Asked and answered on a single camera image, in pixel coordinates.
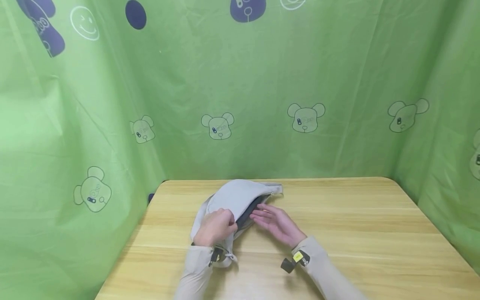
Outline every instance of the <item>smiley face print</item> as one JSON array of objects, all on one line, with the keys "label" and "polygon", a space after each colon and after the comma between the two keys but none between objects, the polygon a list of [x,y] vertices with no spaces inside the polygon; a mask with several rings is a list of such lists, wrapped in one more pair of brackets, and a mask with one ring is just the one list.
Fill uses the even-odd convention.
[{"label": "smiley face print", "polygon": [[95,17],[88,8],[77,6],[72,9],[70,21],[75,31],[84,38],[91,41],[96,41],[100,38]]}]

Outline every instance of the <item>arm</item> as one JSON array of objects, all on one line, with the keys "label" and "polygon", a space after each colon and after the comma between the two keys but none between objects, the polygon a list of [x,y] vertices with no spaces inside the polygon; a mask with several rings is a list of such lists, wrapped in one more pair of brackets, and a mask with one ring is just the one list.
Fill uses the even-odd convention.
[{"label": "arm", "polygon": [[310,262],[302,267],[310,275],[325,300],[365,300],[365,296],[332,264],[326,251],[313,237],[307,236],[287,213],[275,206],[259,204],[250,218],[268,230],[277,240],[293,249],[302,249],[310,256]]},{"label": "arm", "polygon": [[185,269],[175,292],[174,300],[202,300],[213,273],[209,267],[212,247],[190,246],[185,258]]},{"label": "arm", "polygon": [[235,218],[230,210],[219,210],[205,215],[197,234],[193,238],[185,258],[180,283],[174,300],[202,300],[212,276],[213,268],[209,266],[212,259],[213,246],[237,231]]},{"label": "arm", "polygon": [[325,300],[366,300],[367,298],[333,265],[326,251],[314,237],[308,237],[298,244],[298,250],[310,256],[310,262],[302,266],[312,278]]}]

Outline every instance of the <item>wrist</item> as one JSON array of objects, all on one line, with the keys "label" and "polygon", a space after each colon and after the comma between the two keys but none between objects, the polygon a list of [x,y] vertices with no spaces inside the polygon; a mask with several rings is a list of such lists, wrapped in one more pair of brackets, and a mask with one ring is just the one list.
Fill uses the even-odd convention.
[{"label": "wrist", "polygon": [[299,233],[295,236],[295,239],[292,241],[292,244],[290,245],[292,249],[295,249],[302,241],[304,241],[307,238],[305,233],[299,231]]},{"label": "wrist", "polygon": [[193,244],[200,247],[213,247],[213,245],[215,245],[215,242],[211,238],[205,237],[204,235],[197,233],[193,238]]}]

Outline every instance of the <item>hand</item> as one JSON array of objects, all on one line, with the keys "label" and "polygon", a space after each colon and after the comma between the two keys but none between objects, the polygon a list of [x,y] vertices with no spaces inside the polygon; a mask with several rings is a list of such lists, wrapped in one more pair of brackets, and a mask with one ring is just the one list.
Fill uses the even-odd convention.
[{"label": "hand", "polygon": [[229,209],[220,208],[205,215],[197,234],[193,238],[195,246],[213,247],[237,231],[235,217]]},{"label": "hand", "polygon": [[257,207],[260,210],[254,210],[250,219],[268,230],[280,242],[293,249],[307,238],[283,209],[266,204],[259,204]]}]

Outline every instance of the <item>wooden table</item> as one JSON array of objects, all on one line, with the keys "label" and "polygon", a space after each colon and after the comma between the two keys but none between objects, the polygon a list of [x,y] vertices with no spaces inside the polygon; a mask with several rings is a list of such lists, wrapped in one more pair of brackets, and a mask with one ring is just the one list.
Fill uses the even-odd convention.
[{"label": "wooden table", "polygon": [[[395,182],[272,181],[284,185],[273,203],[316,236],[369,299],[480,299],[480,278]],[[225,182],[164,182],[96,299],[172,299],[196,212]],[[239,265],[215,270],[205,300],[322,299],[301,269],[280,269],[286,249],[257,227],[233,249]]]}]

